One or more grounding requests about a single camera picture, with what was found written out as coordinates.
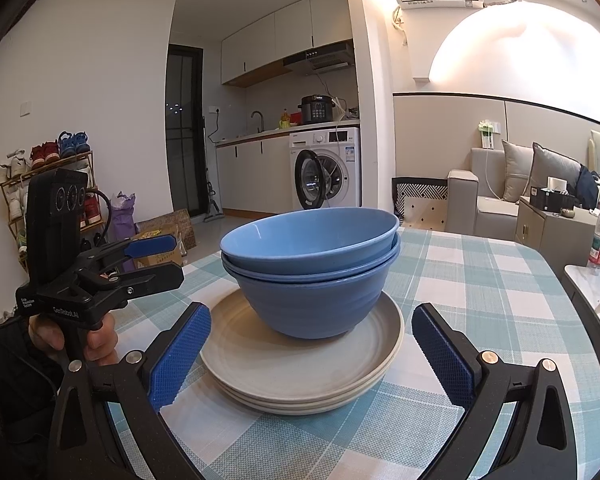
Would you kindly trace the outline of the person's left hand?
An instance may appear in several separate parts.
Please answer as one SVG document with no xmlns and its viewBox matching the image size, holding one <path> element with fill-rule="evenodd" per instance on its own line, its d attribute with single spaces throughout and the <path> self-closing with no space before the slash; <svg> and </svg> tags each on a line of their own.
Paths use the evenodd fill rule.
<svg viewBox="0 0 600 480">
<path fill-rule="evenodd" d="M 59 326 L 49 318 L 35 315 L 29 318 L 29 335 L 36 348 L 51 354 L 61 352 L 65 347 L 65 337 Z M 111 313 L 102 318 L 99 330 L 90 330 L 85 336 L 84 356 L 87 361 L 100 366 L 117 364 L 118 334 L 116 320 Z"/>
</svg>

